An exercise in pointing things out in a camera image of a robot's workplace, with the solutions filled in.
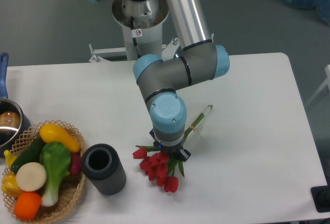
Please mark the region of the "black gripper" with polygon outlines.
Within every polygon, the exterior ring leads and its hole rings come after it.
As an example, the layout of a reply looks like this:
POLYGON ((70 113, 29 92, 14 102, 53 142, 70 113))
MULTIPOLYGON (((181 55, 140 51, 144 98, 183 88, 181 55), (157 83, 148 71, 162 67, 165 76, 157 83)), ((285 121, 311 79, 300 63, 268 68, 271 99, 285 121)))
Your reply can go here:
POLYGON ((150 130, 150 135, 153 139, 153 146, 156 151, 162 151, 169 155, 173 155, 178 161, 186 162, 191 153, 187 149, 183 149, 183 138, 179 138, 173 141, 164 141, 161 139, 155 139, 154 130, 150 130))

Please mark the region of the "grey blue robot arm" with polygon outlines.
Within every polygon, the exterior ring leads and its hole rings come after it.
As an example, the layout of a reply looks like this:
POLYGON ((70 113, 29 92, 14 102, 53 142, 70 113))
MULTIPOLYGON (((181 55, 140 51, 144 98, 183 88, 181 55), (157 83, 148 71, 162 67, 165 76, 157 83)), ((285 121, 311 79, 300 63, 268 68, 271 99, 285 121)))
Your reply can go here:
POLYGON ((153 146, 184 162, 190 157, 184 148, 187 111, 176 91, 225 75, 229 55, 213 43, 199 0, 112 1, 112 14, 122 27, 126 55, 134 61, 136 83, 153 124, 153 146), (178 57, 163 60, 162 24, 168 16, 182 50, 178 57))

